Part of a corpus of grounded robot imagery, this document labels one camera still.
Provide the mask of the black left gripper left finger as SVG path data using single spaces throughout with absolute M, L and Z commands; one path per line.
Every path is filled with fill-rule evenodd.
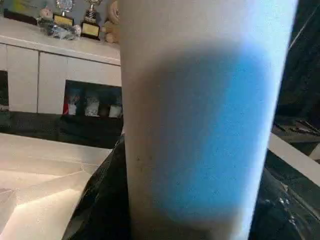
M 124 141 L 92 174 L 67 225 L 69 240 L 131 238 Z

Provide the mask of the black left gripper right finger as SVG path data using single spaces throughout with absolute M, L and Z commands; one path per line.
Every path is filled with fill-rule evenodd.
M 272 152 L 266 155 L 249 238 L 320 238 L 319 186 Z

